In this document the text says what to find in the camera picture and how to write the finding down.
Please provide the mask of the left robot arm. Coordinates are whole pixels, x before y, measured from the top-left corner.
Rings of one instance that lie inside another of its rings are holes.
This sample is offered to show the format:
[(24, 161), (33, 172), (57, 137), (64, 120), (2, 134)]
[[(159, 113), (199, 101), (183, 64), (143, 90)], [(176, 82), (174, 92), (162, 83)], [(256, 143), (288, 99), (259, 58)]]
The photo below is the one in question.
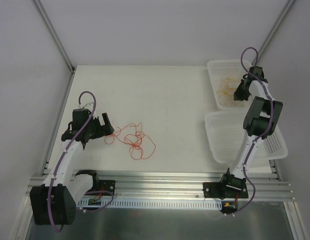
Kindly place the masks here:
[(113, 134), (114, 128), (108, 114), (104, 112), (102, 119), (103, 123), (87, 108), (73, 110), (72, 120), (61, 136), (57, 161), (42, 184), (30, 190), (36, 225), (50, 225), (53, 228), (71, 225), (76, 217), (77, 204), (87, 193), (113, 196), (111, 191), (101, 186), (96, 170), (74, 172), (80, 155), (90, 140)]

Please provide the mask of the red orange wire ball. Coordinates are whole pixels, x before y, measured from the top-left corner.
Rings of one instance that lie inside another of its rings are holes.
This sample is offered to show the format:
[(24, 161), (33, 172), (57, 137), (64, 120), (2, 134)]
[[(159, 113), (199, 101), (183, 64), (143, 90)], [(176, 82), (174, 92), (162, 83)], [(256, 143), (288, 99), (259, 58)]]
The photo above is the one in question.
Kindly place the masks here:
[(147, 160), (157, 150), (156, 143), (144, 132), (143, 123), (129, 123), (123, 127), (117, 127), (115, 131), (104, 138), (107, 145), (116, 142), (125, 145), (130, 157), (135, 161)]

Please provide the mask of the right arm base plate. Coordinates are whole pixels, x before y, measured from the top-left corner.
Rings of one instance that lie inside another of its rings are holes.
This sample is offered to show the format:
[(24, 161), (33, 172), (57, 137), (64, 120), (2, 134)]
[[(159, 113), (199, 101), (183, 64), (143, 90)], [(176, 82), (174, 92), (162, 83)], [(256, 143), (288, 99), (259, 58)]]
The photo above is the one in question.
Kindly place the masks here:
[(220, 182), (204, 182), (203, 194), (205, 198), (224, 199), (247, 199), (249, 197), (247, 191), (242, 189), (223, 186)]

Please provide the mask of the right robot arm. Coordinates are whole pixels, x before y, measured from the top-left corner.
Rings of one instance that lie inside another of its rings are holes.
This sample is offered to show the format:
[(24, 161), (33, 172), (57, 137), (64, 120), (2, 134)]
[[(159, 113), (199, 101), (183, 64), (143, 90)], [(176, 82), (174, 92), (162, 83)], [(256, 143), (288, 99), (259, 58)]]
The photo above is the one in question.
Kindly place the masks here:
[(247, 190), (248, 169), (263, 141), (273, 134), (279, 120), (283, 103), (276, 101), (268, 89), (263, 68), (251, 66), (233, 94), (235, 101), (252, 103), (243, 121), (244, 139), (235, 162), (222, 175), (218, 182), (220, 199), (237, 198)]

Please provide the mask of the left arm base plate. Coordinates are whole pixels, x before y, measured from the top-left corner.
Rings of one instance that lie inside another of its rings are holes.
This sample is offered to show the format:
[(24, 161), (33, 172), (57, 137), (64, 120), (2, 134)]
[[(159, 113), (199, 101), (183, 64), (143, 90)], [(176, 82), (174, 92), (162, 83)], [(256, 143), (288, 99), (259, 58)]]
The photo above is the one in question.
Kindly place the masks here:
[(113, 195), (115, 194), (116, 190), (116, 181), (115, 180), (99, 180), (98, 184), (98, 190), (101, 191), (107, 191), (112, 193)]

